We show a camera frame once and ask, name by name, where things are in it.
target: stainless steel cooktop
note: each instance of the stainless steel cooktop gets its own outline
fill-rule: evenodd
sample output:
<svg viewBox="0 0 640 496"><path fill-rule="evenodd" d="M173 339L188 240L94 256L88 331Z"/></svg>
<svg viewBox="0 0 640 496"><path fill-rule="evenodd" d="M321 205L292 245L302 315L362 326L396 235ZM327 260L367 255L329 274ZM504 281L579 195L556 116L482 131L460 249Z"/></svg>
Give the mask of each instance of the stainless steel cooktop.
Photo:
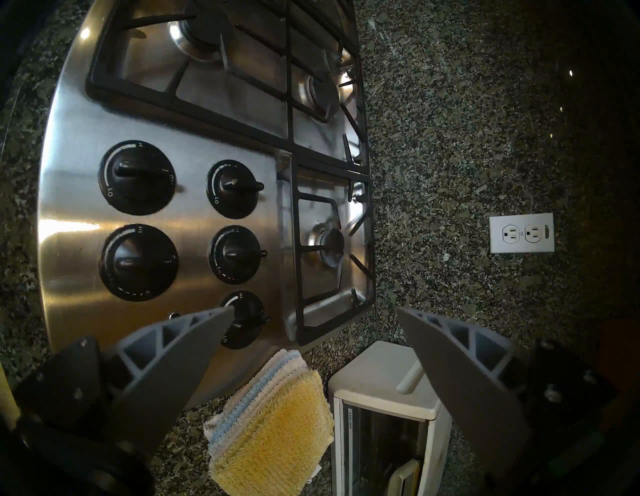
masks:
<svg viewBox="0 0 640 496"><path fill-rule="evenodd" d="M97 0L42 153L51 347L233 305L188 406L229 393L374 303L371 193L350 0Z"/></svg>

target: dish towel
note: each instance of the dish towel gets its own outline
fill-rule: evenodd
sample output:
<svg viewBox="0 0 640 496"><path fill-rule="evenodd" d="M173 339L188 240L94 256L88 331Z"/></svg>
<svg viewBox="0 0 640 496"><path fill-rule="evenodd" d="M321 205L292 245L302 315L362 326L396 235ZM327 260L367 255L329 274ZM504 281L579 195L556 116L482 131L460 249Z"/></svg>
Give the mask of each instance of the dish towel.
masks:
<svg viewBox="0 0 640 496"><path fill-rule="evenodd" d="M280 350L204 424L211 477L230 496L300 494L333 442L317 371Z"/></svg>

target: granite countertop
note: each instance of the granite countertop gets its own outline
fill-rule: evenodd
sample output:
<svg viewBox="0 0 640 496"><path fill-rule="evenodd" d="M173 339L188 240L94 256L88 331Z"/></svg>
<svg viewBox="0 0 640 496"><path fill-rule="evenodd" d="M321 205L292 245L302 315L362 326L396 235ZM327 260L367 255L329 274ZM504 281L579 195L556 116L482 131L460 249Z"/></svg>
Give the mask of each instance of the granite countertop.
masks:
<svg viewBox="0 0 640 496"><path fill-rule="evenodd" d="M640 308L640 105L631 84L640 65L619 44L637 40L637 25L611 34L593 20L621 26L614 4L356 1L378 303L305 355L325 381L375 340L406 344L397 305L477 322L524 347L548 335L586 359L602 319ZM38 164L56 80L89 5L58 8L0 115L0 360L12 385L49 356L36 270ZM555 253L488 253L489 216L536 212L554 213ZM201 426L224 400L184 412L167 434L152 460L158 494L222 494L207 475ZM321 464L303 494L331 493L328 452ZM454 425L439 494L460 494L482 476Z"/></svg>

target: electrical outlet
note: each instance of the electrical outlet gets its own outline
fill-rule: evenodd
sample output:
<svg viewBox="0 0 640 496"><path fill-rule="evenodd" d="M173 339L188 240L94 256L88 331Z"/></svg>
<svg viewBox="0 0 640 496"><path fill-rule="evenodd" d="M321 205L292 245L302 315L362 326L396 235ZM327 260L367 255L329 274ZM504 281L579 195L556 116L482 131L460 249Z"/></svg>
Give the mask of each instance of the electrical outlet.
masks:
<svg viewBox="0 0 640 496"><path fill-rule="evenodd" d="M489 217L492 253L554 252L554 215L529 214Z"/></svg>

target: black grate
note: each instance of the black grate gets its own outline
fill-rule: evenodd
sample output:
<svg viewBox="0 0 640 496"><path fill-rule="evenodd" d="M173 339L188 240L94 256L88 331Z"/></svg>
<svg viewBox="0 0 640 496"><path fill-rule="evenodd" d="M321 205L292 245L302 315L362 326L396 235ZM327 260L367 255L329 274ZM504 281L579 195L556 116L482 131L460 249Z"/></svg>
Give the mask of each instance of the black grate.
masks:
<svg viewBox="0 0 640 496"><path fill-rule="evenodd" d="M342 27L336 26L335 23L317 6L313 5L309 0L284 0L284 10L271 4L268 0L256 0L264 9L276 15L284 23L285 44L283 47L278 47L270 41L264 39L259 34L255 33L252 29L242 25L236 24L235 29L250 36L256 42L262 44L264 47L276 53L285 61L285 81L286 89L281 91L277 88L273 88L271 85L257 79L256 77L247 74L245 71L233 65L228 57L227 47L221 37L220 54L225 70L237 77L238 79L252 85L254 88L263 91L264 93L276 98L280 102L286 104L287 109L287 137L283 138L275 136L267 131L258 129L249 124L239 122L228 116L213 112L198 105L192 104L181 100L176 96L176 91L185 71L187 70L191 59L188 58L184 64L173 75L171 82L165 89L165 91L158 91L152 88L147 88L140 84L127 81L112 74L109 71L111 61L115 57L115 51L118 47L118 36L123 30L142 28L144 26L150 26L153 24L161 24L176 20L188 20L194 19L196 16L187 15L183 13L167 14L167 15L154 15L149 17L142 17L132 19L129 17L129 4L126 0L120 0L113 11L110 18L107 20L105 27L100 34L100 40L98 41L97 50L92 62L89 77L87 79L87 90L89 94L95 98L109 101L113 97L128 97L136 100L146 102L151 105L159 106L171 111L175 111L182 115L197 119L207 124L212 124L228 131L241 134L247 138L251 138L267 145L274 146L283 150L288 150L296 155L307 157L309 159L322 161L330 165L345 168L348 170L354 170L369 174L369 150L367 143L367 128L366 128L366 115L365 115L365 102L364 91L362 88L362 64L360 60L358 42L357 39L353 40L349 37ZM344 15L351 22L355 20L355 14L353 11L352 0L336 0L336 9L340 8ZM331 50L329 47L323 45L323 42L309 30L303 23L301 23L291 13L291 6L295 5L306 15L308 15L314 22L316 22L323 30L325 30L337 43L338 49L336 51ZM319 71L313 70L308 67L304 62L299 60L292 54L291 47L291 30L297 31L299 34L307 38L313 44L315 44L320 50L324 51L326 69L329 69L328 57L341 59L343 49L346 50L350 59L347 60L345 65L341 65L341 68L347 69L348 74L352 76L350 81L341 83L339 86L347 86L352 84L353 95L356 99L356 109L358 114L356 117L351 115L344 103L340 104L342 112L344 112L346 118L353 127L354 132L360 140L360 154L358 157L351 157L349 151L346 135L343 134L344 140L344 160L337 159L322 153L316 152L310 148L304 147L295 143L294 141L294 124L293 124L293 109L301 111L302 113L312 117L320 122L328 122L329 114L320 115L313 109L304 105L294 98L292 88L292 74L291 66L295 65L302 71L306 72L310 76L322 81L325 77Z"/></svg>
<svg viewBox="0 0 640 496"><path fill-rule="evenodd" d="M353 192L353 183L361 182L364 184L365 193L360 195L359 201L363 202L367 208L365 212L362 214L362 217L353 225L353 228L349 232L349 236L353 236L356 231L362 228L364 221L369 218L369 235L367 236L369 240L365 245L367 262L369 267L367 267L362 260L358 260L353 254L349 255L349 260L344 260L342 263L350 263L352 262L355 266L362 271L362 273L366 276L367 279L367 297L365 300L360 300L357 296L355 288L351 289L351 298L353 300L353 306L347 310L345 313L340 314L329 321L321 324L319 326L311 327L305 325L305 316L304 309L308 305L312 305L313 303L317 303L318 301L325 300L326 298L330 298L340 292L340 276L338 277L338 285L337 287L326 293L318 294L309 298L304 298L302 291L302 254L304 252L311 251L319 251L325 249L324 246L305 246L300 243L300 217L298 210L298 201L300 200L311 200L315 202L324 202L328 203L332 206L332 210L334 212L335 217L339 220L337 205L334 200L331 198L325 198L323 196L318 195L310 195L308 193L302 193L298 190L298 169L304 168L316 172L321 172L324 174L328 174L334 177L339 177L342 179L347 179L349 181L349 201L351 201L351 194ZM317 161L312 161L309 159L300 158L297 156L291 157L291 165L289 168L289 182L291 183L291 206L292 206L292 216L293 216L293 256L294 256L294 267L295 267L295 277L296 277L296 336L298 344L304 346L324 334L336 329L352 318L356 317L358 314L362 313L365 309L369 308L376 301L376 290L375 290L375 254L374 254L374 223L372 218L372 184L371 178L366 175L361 175L359 173L355 173L349 170L345 170L343 168L337 168L328 164L320 163Z"/></svg>

